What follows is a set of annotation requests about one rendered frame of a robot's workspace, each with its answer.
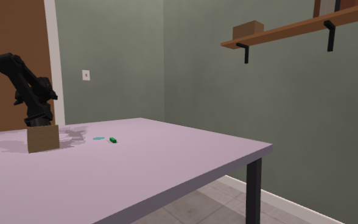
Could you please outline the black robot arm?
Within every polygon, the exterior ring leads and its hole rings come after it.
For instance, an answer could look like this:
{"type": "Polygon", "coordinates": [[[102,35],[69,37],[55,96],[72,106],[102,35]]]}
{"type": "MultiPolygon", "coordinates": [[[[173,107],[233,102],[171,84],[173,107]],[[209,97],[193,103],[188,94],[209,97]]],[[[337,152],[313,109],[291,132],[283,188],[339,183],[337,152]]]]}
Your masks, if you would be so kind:
{"type": "Polygon", "coordinates": [[[57,100],[47,77],[36,77],[18,55],[11,53],[0,55],[0,72],[8,76],[21,98],[27,105],[27,115],[24,122],[28,127],[51,125],[53,114],[47,106],[39,103],[38,97],[44,100],[57,100]],[[22,73],[23,72],[23,73],[22,73]],[[31,87],[30,87],[30,86],[31,87]]]}

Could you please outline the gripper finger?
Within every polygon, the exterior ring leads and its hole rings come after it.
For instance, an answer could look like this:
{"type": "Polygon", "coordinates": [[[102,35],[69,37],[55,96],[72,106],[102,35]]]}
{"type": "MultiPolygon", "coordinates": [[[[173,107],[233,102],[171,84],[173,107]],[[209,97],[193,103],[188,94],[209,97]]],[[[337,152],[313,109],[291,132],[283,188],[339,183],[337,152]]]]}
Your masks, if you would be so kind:
{"type": "Polygon", "coordinates": [[[19,100],[16,100],[16,102],[14,103],[14,105],[18,105],[18,104],[21,104],[23,102],[19,101],[19,100]]]}

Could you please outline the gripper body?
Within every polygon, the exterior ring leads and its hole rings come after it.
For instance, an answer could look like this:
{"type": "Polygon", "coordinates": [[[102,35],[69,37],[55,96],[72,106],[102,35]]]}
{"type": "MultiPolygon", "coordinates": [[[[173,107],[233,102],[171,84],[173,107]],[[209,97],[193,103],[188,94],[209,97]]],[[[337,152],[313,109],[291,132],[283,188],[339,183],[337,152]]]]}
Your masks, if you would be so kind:
{"type": "MultiPolygon", "coordinates": [[[[42,97],[36,96],[36,98],[39,100],[39,103],[42,103],[42,105],[45,105],[48,107],[49,110],[51,110],[51,105],[47,103],[47,100],[44,100],[42,97]]],[[[15,99],[23,102],[23,99],[21,98],[20,94],[18,92],[15,92],[15,99]]]]}

